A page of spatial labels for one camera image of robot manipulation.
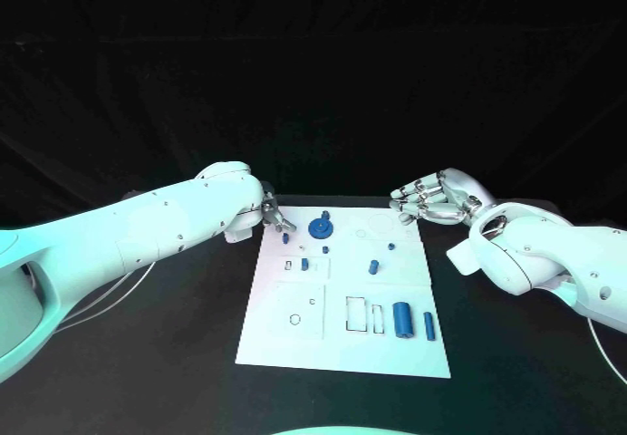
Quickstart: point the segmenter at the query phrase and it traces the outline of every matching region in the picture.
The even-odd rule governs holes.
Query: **white paper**
[[[330,214],[333,234],[317,240],[307,226],[322,210]],[[449,378],[415,223],[403,227],[392,209],[281,207],[281,211],[298,231],[289,233],[284,245],[282,234],[265,228],[235,362]],[[299,270],[304,257],[307,271]],[[369,273],[370,260],[379,261],[376,275]],[[289,270],[285,261],[291,261]],[[347,296],[364,299],[364,333],[346,331]],[[410,339],[395,335],[395,302],[410,306]],[[383,334],[373,333],[379,313],[373,305],[382,306],[376,322],[377,327],[383,322]],[[435,342],[425,338],[426,311],[433,315]]]

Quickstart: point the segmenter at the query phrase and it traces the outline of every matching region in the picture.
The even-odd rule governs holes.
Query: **blue object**
[[[429,312],[425,313],[425,328],[426,328],[426,340],[435,342],[435,329],[433,329],[433,316]]]
[[[333,224],[328,220],[328,212],[322,211],[322,217],[314,219],[308,227],[310,236],[321,240],[333,234]]]
[[[392,305],[395,311],[395,331],[397,338],[413,337],[413,327],[410,326],[410,310],[406,302],[396,302]]]
[[[369,274],[376,275],[376,269],[379,268],[379,262],[376,260],[371,260],[369,262]]]

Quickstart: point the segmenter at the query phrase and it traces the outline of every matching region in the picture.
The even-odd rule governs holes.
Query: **cable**
[[[88,320],[90,320],[93,317],[96,317],[98,315],[103,314],[122,300],[124,298],[131,294],[132,290],[135,289],[135,287],[141,284],[141,282],[144,281],[144,278],[147,277],[147,274],[151,270],[154,266],[154,263],[150,265],[150,268],[147,269],[147,271],[144,272],[144,274],[141,275],[139,280],[134,283],[134,286],[131,287],[131,290],[122,295],[122,297],[113,302],[113,304],[111,304],[103,310],[101,310],[98,313],[92,314],[89,317],[85,317],[83,319],[77,320],[76,322],[73,322],[72,324],[63,326],[62,328],[59,328],[54,333],[59,333],[62,330],[70,328],[72,326],[76,326],[77,324],[82,324],[83,322],[86,322]]]
[[[604,346],[601,345],[601,342],[598,341],[596,332],[593,331],[592,320],[591,320],[589,317],[588,317],[588,325],[591,327],[591,333],[592,333],[593,341],[596,342],[598,350],[601,351],[601,354],[604,355],[606,364],[609,365],[611,370],[614,371],[614,373],[619,377],[619,380],[627,384],[627,380],[624,379],[624,377],[619,374],[617,368],[614,367],[614,364],[611,363],[609,359],[606,358],[606,354],[605,354],[605,351],[604,351]]]
[[[85,307],[82,307],[75,313],[69,314],[62,319],[62,324],[69,320],[73,319],[77,315],[83,314],[109,295],[111,292],[119,287],[121,283],[126,280],[126,278],[131,276],[132,272],[129,272],[116,282],[113,285],[111,285],[111,288],[102,293],[101,297]]]

